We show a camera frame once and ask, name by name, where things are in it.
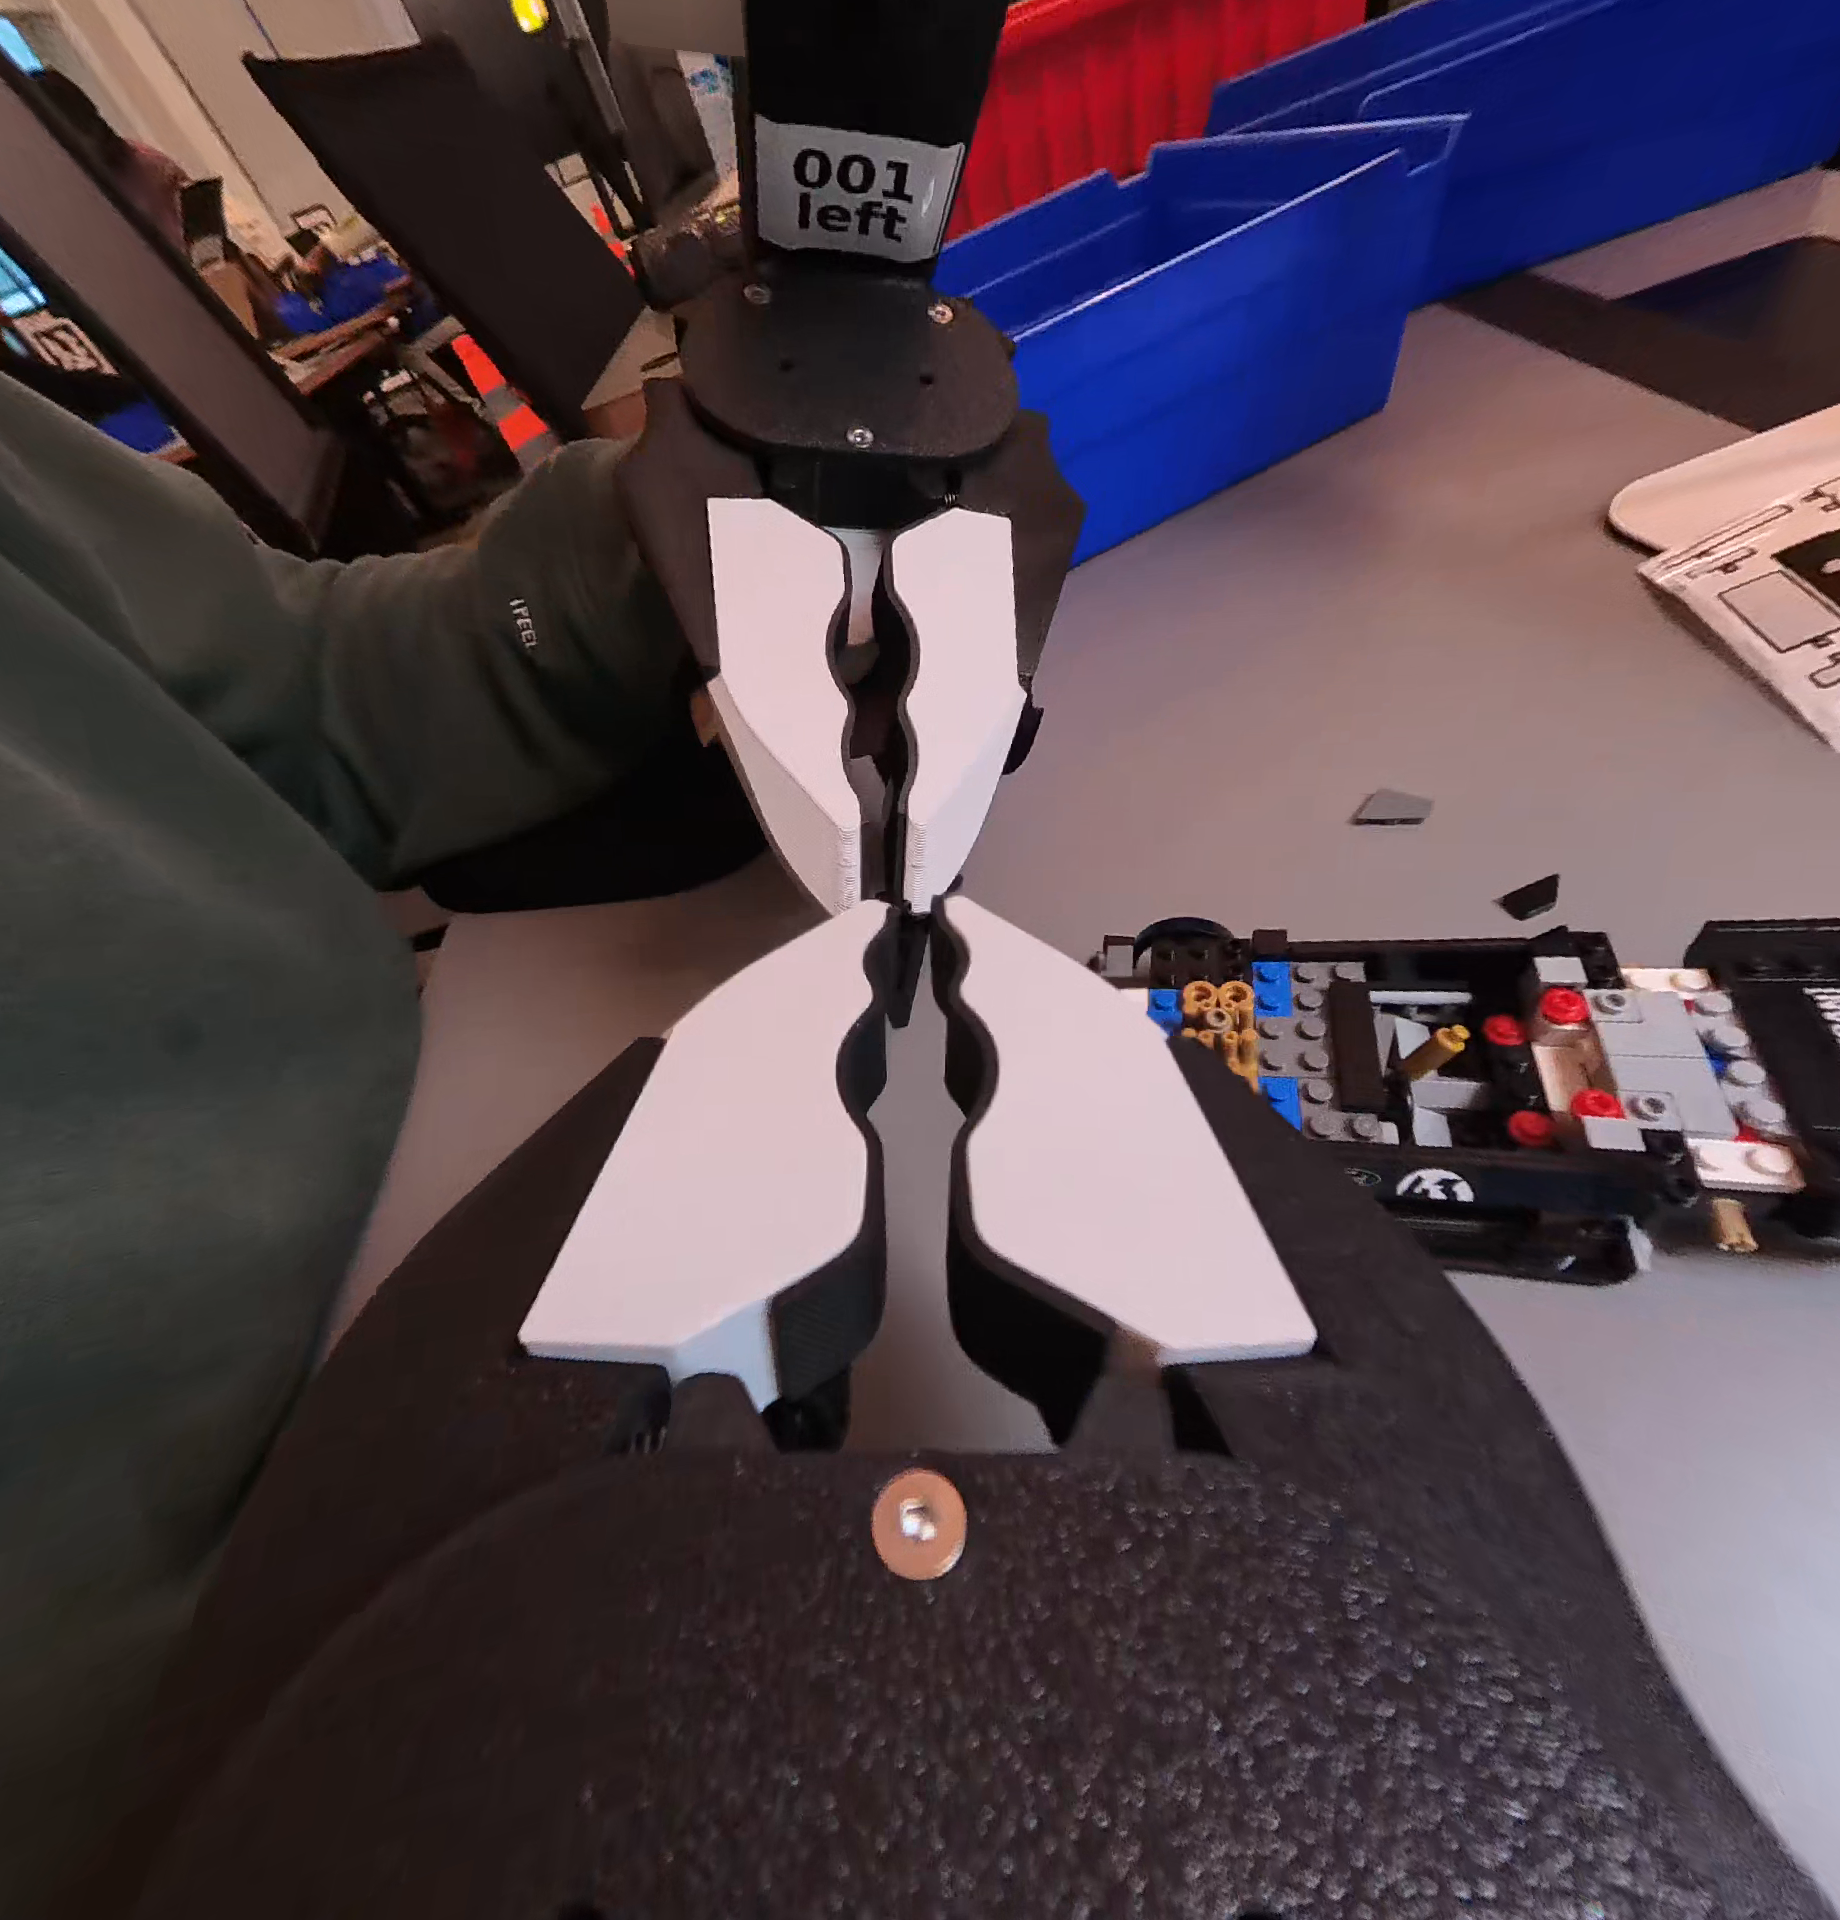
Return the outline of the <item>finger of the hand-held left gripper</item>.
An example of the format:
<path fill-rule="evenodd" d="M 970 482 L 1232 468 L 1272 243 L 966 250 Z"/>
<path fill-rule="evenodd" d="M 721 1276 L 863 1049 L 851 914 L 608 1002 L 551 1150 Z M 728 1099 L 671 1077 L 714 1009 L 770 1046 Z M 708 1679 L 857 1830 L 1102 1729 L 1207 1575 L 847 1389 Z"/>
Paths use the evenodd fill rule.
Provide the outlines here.
<path fill-rule="evenodd" d="M 890 533 L 817 530 L 775 495 L 714 495 L 714 709 L 736 782 L 802 898 L 827 914 L 899 900 L 890 796 L 847 774 L 840 651 L 869 606 Z"/>
<path fill-rule="evenodd" d="M 1015 523 L 939 507 L 878 533 L 869 774 L 878 898 L 931 906 L 983 842 L 1031 681 L 1017 664 Z"/>

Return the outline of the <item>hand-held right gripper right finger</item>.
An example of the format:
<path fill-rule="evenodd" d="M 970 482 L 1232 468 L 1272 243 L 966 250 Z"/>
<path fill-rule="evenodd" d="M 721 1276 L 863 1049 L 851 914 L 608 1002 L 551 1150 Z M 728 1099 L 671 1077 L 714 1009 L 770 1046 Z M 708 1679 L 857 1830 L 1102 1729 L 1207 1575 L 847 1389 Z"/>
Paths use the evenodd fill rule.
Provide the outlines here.
<path fill-rule="evenodd" d="M 1152 1374 L 1308 1359 L 1297 1294 L 1192 1075 L 1147 1013 L 970 898 L 931 906 L 966 1357 L 1036 1412 L 1088 1412 L 1115 1347 Z"/>

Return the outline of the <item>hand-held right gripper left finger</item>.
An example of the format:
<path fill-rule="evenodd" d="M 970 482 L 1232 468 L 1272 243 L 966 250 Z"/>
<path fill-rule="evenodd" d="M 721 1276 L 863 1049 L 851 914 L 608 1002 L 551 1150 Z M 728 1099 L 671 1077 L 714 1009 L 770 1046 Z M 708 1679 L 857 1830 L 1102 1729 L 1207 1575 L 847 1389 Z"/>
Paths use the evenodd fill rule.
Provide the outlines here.
<path fill-rule="evenodd" d="M 899 906 L 857 900 L 721 980 L 653 1055 L 526 1316 L 549 1359 L 840 1382 L 881 1316 L 881 1095 Z"/>

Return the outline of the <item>lego car model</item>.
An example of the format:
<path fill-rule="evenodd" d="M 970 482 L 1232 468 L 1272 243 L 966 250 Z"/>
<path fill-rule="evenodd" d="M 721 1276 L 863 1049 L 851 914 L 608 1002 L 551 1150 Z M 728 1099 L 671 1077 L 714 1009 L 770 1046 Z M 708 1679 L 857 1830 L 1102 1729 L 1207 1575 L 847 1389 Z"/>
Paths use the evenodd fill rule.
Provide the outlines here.
<path fill-rule="evenodd" d="M 1840 921 L 1610 931 L 1109 931 L 1090 976 L 1200 1046 L 1419 1248 L 1475 1276 L 1633 1284 L 1656 1249 L 1840 1265 Z"/>

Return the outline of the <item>lego sticker sheet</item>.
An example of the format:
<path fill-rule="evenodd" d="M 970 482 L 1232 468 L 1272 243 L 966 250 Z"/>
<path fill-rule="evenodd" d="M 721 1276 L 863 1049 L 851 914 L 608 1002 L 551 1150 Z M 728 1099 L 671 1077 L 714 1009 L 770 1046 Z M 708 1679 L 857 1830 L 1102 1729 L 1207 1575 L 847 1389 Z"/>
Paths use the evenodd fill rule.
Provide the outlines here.
<path fill-rule="evenodd" d="M 1840 756 L 1840 471 L 1637 564 Z"/>

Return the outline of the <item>blue plastic bin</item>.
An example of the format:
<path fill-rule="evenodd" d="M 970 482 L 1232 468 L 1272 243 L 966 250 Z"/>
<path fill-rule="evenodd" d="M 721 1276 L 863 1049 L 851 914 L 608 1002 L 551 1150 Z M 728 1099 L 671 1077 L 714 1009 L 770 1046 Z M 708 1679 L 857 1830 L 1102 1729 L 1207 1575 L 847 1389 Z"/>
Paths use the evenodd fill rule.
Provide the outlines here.
<path fill-rule="evenodd" d="M 1419 301 L 1661 229 L 1840 150 L 1840 0 L 1437 0 L 1237 75 L 1207 137 L 1459 114 Z"/>
<path fill-rule="evenodd" d="M 939 250 L 1088 505 L 1080 564 L 1385 410 L 1464 114 L 1196 137 Z"/>

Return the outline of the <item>black monitor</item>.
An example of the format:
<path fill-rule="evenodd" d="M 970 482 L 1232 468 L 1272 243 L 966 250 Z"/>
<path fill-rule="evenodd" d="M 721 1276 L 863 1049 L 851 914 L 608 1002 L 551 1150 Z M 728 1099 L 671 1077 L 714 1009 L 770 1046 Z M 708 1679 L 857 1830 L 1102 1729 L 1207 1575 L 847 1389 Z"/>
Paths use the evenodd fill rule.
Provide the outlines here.
<path fill-rule="evenodd" d="M 343 440 L 0 57 L 0 250 L 184 429 L 250 533 L 316 556 Z"/>
<path fill-rule="evenodd" d="M 642 292 L 470 64 L 435 38 L 242 68 L 551 436 L 582 440 L 590 393 Z"/>

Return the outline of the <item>red plastic bin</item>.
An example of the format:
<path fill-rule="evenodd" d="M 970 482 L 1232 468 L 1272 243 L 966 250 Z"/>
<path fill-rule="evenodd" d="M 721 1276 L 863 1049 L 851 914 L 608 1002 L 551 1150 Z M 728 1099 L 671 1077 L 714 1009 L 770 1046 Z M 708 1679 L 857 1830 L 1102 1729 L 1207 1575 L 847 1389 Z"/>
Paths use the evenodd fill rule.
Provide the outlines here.
<path fill-rule="evenodd" d="M 1052 188 L 1138 181 L 1200 137 L 1218 78 L 1341 38 L 1359 0 L 1017 0 L 1005 6 L 949 237 Z"/>

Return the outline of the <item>person's green garment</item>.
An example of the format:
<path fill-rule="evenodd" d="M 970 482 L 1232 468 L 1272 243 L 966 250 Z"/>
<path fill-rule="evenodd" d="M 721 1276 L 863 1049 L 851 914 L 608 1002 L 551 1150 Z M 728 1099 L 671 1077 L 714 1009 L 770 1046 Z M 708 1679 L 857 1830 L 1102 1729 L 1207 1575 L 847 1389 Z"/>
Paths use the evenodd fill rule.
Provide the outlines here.
<path fill-rule="evenodd" d="M 0 675 L 0 1915 L 110 1830 L 376 1209 L 376 891 L 161 688 Z"/>

